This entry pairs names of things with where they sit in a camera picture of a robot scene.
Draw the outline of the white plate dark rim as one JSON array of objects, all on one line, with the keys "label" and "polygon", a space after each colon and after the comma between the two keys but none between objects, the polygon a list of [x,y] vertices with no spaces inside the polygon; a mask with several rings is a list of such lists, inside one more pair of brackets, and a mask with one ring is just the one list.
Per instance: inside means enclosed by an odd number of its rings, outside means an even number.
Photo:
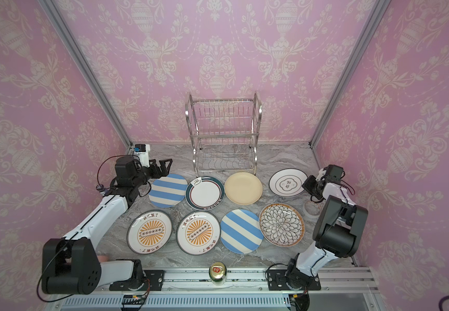
[{"label": "white plate dark rim", "polygon": [[271,176],[269,189],[283,198],[294,197],[304,192],[303,184],[306,180],[305,172],[296,168],[287,168]]}]

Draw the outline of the green red rimmed white plate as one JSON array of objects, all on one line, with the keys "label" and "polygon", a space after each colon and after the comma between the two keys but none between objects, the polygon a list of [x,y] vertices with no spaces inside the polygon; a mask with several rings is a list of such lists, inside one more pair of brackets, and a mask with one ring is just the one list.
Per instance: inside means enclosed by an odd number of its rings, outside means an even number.
[{"label": "green red rimmed white plate", "polygon": [[209,211],[223,201],[224,193],[224,185],[218,179],[204,176],[188,184],[185,199],[191,208],[197,211]]}]

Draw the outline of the plain cream plate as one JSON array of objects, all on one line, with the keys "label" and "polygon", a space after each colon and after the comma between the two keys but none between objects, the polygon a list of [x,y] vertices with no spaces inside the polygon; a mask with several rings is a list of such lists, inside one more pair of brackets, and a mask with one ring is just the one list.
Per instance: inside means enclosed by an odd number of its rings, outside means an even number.
[{"label": "plain cream plate", "polygon": [[257,202],[263,194],[263,185],[259,178],[248,172],[231,175],[224,186],[228,199],[240,206],[249,206]]}]

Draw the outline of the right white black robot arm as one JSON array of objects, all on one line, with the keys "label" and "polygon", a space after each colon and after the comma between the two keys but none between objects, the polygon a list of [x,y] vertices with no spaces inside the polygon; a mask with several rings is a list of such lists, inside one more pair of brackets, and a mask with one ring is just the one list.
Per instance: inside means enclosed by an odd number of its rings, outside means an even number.
[{"label": "right white black robot arm", "polygon": [[324,207],[313,230],[312,244],[289,262],[285,272],[289,288],[309,289],[322,267],[332,260],[351,257],[359,249],[368,210],[350,198],[350,190],[342,185],[344,176],[342,167],[328,165],[303,184]]}]

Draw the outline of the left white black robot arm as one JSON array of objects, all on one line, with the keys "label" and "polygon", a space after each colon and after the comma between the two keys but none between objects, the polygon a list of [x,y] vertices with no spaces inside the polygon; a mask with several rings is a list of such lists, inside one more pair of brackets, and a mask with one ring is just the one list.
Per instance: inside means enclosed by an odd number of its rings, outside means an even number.
[{"label": "left white black robot arm", "polygon": [[42,272],[36,293],[88,295],[99,286],[123,282],[128,290],[150,289],[139,260],[100,262],[96,248],[111,226],[140,197],[140,187],[149,180],[166,177],[172,159],[151,159],[143,166],[136,155],[118,155],[116,176],[108,188],[98,184],[105,195],[99,205],[73,230],[61,238],[51,238],[42,253]]}]

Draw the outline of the tape roll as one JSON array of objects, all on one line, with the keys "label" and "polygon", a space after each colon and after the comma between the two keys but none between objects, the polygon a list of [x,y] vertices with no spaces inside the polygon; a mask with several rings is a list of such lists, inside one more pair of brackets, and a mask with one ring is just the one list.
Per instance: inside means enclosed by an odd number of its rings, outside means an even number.
[{"label": "tape roll", "polygon": [[323,210],[323,203],[315,203],[310,200],[304,203],[303,209],[305,214],[310,218],[318,218]]}]

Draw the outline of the blue striped plate rear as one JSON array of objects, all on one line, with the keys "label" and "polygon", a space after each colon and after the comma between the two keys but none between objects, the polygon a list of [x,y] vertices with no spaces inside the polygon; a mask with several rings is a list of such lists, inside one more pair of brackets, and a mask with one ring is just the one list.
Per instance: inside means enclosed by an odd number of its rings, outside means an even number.
[{"label": "blue striped plate rear", "polygon": [[176,206],[185,198],[187,186],[188,182],[181,175],[161,177],[151,184],[149,201],[160,208]]}]

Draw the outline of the blue striped plate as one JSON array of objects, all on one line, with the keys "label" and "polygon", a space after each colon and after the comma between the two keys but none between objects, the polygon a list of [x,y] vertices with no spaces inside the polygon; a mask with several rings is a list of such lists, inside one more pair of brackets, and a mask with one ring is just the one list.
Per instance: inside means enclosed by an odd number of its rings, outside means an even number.
[{"label": "blue striped plate", "polygon": [[233,253],[243,255],[256,251],[263,239],[259,217],[245,209],[228,212],[221,220],[221,242]]},{"label": "blue striped plate", "polygon": [[161,177],[151,184],[149,201],[160,208],[176,206],[185,198],[187,186],[188,182],[181,175]]}]

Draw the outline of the orange sunburst plate left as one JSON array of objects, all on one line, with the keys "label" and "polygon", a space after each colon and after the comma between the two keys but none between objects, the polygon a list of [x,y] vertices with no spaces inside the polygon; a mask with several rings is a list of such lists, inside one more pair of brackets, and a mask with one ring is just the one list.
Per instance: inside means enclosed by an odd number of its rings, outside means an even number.
[{"label": "orange sunburst plate left", "polygon": [[167,244],[172,233],[172,222],[162,211],[148,211],[141,214],[130,225],[127,245],[141,255],[149,255]]}]

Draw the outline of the orange sunburst plate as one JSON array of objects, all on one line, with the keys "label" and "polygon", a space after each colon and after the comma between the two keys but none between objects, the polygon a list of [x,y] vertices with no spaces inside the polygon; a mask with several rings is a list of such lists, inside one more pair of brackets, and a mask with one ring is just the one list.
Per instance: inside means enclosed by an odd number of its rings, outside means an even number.
[{"label": "orange sunburst plate", "polygon": [[214,249],[221,236],[219,220],[211,213],[197,211],[181,220],[176,238],[188,255],[204,255]]},{"label": "orange sunburst plate", "polygon": [[167,244],[172,233],[172,222],[162,211],[148,211],[141,214],[130,225],[127,245],[141,255],[149,255]]}]

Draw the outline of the orange sunburst plate right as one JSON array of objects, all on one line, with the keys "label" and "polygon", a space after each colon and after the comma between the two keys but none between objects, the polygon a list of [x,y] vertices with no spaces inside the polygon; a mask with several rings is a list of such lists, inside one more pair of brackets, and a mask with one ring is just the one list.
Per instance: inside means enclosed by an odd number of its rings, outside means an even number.
[{"label": "orange sunburst plate right", "polygon": [[176,238],[188,255],[204,255],[214,249],[221,236],[219,220],[211,213],[197,211],[181,220]]}]

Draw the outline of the green gold can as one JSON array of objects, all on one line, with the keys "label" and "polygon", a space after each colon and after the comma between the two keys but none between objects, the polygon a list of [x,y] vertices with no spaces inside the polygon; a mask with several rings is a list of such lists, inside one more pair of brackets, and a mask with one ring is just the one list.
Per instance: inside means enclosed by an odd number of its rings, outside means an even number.
[{"label": "green gold can", "polygon": [[211,282],[215,285],[223,285],[227,278],[227,267],[222,262],[214,262],[208,271]]}]

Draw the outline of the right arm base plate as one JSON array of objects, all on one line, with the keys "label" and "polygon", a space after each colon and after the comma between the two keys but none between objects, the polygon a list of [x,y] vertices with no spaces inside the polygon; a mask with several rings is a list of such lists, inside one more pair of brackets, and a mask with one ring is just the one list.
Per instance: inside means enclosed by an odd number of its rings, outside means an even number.
[{"label": "right arm base plate", "polygon": [[266,272],[266,280],[270,291],[319,291],[320,281],[296,270],[289,273],[286,269],[274,269]]}]

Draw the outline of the aluminium rail frame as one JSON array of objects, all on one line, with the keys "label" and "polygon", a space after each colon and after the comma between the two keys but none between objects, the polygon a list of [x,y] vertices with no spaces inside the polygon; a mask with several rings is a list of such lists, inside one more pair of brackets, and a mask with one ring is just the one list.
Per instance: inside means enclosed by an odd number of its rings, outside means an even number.
[{"label": "aluminium rail frame", "polygon": [[112,292],[105,285],[89,295],[50,297],[45,310],[385,310],[368,268],[319,271],[319,291],[270,291],[266,272],[285,269],[229,268],[226,282],[211,282],[208,268],[166,268],[161,291]]}]

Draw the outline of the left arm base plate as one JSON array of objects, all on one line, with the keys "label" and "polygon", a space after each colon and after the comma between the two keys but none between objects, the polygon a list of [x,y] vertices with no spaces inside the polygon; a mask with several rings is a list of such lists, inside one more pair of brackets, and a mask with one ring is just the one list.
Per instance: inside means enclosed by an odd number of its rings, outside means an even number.
[{"label": "left arm base plate", "polygon": [[141,276],[114,282],[109,286],[112,292],[121,291],[161,291],[164,282],[164,270],[144,270]]}]

